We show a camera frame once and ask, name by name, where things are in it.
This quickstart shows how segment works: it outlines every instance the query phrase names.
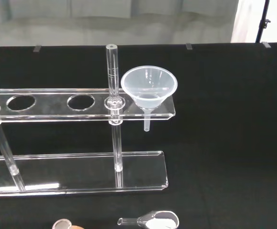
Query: white powder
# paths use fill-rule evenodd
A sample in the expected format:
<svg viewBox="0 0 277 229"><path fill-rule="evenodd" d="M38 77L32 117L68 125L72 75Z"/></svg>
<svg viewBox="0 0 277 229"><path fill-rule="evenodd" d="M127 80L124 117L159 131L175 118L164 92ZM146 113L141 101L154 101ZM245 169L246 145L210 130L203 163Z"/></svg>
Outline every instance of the white powder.
<svg viewBox="0 0 277 229"><path fill-rule="evenodd" d="M149 229L175 229L176 224L172 219L151 219L146 222Z"/></svg>

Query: transparent plastic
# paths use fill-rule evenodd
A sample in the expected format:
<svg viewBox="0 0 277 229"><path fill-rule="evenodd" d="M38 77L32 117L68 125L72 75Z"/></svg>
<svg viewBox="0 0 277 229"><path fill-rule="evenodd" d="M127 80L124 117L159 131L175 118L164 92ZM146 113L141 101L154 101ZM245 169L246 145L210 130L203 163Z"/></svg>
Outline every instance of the transparent plastic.
<svg viewBox="0 0 277 229"><path fill-rule="evenodd" d="M151 113L176 91L177 80L164 68L140 66L123 75L121 87L144 111L144 130L149 131Z"/></svg>
<svg viewBox="0 0 277 229"><path fill-rule="evenodd" d="M151 211L136 219L120 218L118 225L135 226L145 229L176 229L179 226L177 215L171 211Z"/></svg>

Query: black tabletop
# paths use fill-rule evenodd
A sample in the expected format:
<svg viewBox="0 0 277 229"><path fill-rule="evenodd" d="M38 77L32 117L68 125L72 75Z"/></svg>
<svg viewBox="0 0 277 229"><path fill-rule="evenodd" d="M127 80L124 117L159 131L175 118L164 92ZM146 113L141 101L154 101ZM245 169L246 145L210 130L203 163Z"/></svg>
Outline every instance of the black tabletop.
<svg viewBox="0 0 277 229"><path fill-rule="evenodd" d="M0 198L0 228L62 218L112 229L120 217L172 210L181 229L277 229L277 43L120 46L120 76L140 65L178 80L176 116L122 124L124 151L163 150L163 191ZM105 88L104 46L0 47L0 88ZM109 152L107 122L3 124L16 155Z"/></svg>

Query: white wall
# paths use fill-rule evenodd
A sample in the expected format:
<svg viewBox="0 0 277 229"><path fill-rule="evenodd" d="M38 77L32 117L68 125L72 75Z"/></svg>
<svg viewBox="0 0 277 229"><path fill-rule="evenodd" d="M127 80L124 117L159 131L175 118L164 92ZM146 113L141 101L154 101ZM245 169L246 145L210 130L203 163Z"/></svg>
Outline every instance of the white wall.
<svg viewBox="0 0 277 229"><path fill-rule="evenodd" d="M265 0L239 0L232 42L255 42ZM277 0L271 0L267 12L271 20L261 41L277 42Z"/></svg>
<svg viewBox="0 0 277 229"><path fill-rule="evenodd" d="M196 13L146 14L130 19L16 19L0 23L0 46L230 42L233 21Z"/></svg>

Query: clear acrylic test tube rack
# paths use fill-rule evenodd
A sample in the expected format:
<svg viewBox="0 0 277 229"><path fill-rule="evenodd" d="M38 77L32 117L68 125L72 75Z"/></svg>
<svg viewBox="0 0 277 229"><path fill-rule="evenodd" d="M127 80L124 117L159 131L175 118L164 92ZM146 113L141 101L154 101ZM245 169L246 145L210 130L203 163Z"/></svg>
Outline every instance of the clear acrylic test tube rack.
<svg viewBox="0 0 277 229"><path fill-rule="evenodd" d="M106 46L108 89L0 89L0 196L163 190L168 187L162 151L122 152L121 124L168 120L169 96L146 115L119 88L117 46ZM91 100L76 107L76 99ZM26 107L21 107L26 99ZM1 127L11 122L108 121L113 152L14 156Z"/></svg>

